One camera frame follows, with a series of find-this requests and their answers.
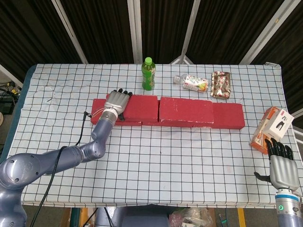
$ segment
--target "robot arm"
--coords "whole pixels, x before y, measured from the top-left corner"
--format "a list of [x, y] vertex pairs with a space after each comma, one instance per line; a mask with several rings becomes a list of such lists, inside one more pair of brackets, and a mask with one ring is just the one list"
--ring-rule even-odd
[[296, 192], [300, 187], [297, 164], [290, 147], [275, 139], [265, 140], [267, 144], [270, 176], [260, 176], [261, 180], [272, 183], [278, 190], [276, 193], [276, 210], [279, 227], [303, 227], [301, 214], [301, 196]]
[[[106, 140], [131, 95], [127, 91], [122, 93], [122, 89], [110, 93], [92, 131], [93, 141], [80, 147], [62, 148], [56, 173], [104, 156]], [[0, 164], [0, 227], [25, 227], [27, 215], [21, 205], [22, 191], [43, 174], [52, 174], [59, 152], [58, 149], [41, 155], [17, 154]]]

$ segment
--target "red foam block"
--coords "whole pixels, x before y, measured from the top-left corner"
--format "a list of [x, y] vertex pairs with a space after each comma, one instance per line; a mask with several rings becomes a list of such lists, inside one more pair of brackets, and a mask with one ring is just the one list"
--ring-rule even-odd
[[[159, 117], [160, 100], [158, 100], [158, 117]], [[147, 126], [162, 126], [161, 122], [142, 122], [142, 125]]]
[[[99, 110], [100, 108], [104, 107], [106, 99], [99, 99], [99, 98], [95, 98], [93, 101], [93, 106], [91, 109], [91, 115], [93, 115], [93, 117], [90, 119], [90, 122], [92, 122], [93, 124], [97, 124], [102, 112], [96, 114], [94, 116], [94, 113]], [[141, 122], [132, 122], [132, 121], [116, 121], [115, 125], [125, 125], [125, 126], [141, 126]]]
[[212, 127], [213, 103], [208, 100], [161, 97], [159, 121], [161, 126]]
[[123, 115], [128, 122], [158, 122], [157, 96], [132, 95]]
[[241, 129], [245, 126], [244, 113], [238, 103], [213, 103], [214, 129]]

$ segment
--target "plastic bottle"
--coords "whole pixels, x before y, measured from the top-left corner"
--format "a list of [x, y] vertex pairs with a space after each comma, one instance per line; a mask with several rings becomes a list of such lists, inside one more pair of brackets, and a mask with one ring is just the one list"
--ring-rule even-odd
[[151, 91], [155, 87], [155, 73], [156, 66], [155, 63], [152, 62], [152, 58], [145, 58], [145, 62], [142, 64], [142, 74], [143, 74], [143, 82], [142, 87]]

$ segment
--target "product box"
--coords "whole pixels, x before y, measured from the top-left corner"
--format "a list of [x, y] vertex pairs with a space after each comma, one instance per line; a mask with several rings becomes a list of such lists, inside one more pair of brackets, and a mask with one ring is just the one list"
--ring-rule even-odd
[[283, 138], [294, 117], [285, 110], [275, 112], [263, 129], [263, 133], [275, 140]]
[[275, 106], [273, 106], [265, 111], [263, 118], [260, 121], [260, 123], [250, 141], [250, 145], [253, 148], [261, 151], [263, 154], [266, 154], [266, 155], [268, 154], [265, 139], [268, 139], [268, 140], [270, 139], [269, 136], [267, 136], [263, 133], [263, 130], [264, 130], [266, 124], [269, 122], [269, 120], [273, 117], [273, 115], [279, 111], [280, 111], [280, 109]]

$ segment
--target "grid tablecloth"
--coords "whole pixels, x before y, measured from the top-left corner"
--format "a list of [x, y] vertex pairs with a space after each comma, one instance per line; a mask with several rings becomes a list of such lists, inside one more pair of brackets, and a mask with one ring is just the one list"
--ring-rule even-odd
[[[211, 81], [215, 70], [232, 74], [228, 100], [215, 99], [172, 84], [175, 75], [189, 73]], [[156, 65], [155, 89], [142, 89], [141, 66], [135, 64], [38, 64], [31, 78], [9, 156], [74, 145], [83, 112], [94, 98], [117, 88], [145, 95], [209, 99], [241, 103], [242, 130], [115, 126], [104, 157], [57, 173], [46, 205], [102, 206], [156, 203], [178, 206], [272, 207], [276, 189], [256, 180], [269, 174], [268, 157], [249, 146], [266, 109], [286, 108], [281, 68], [276, 65]], [[93, 125], [85, 122], [81, 144], [91, 141]], [[303, 167], [290, 128], [282, 142], [290, 145]], [[24, 189], [24, 204], [40, 202], [50, 176]]]

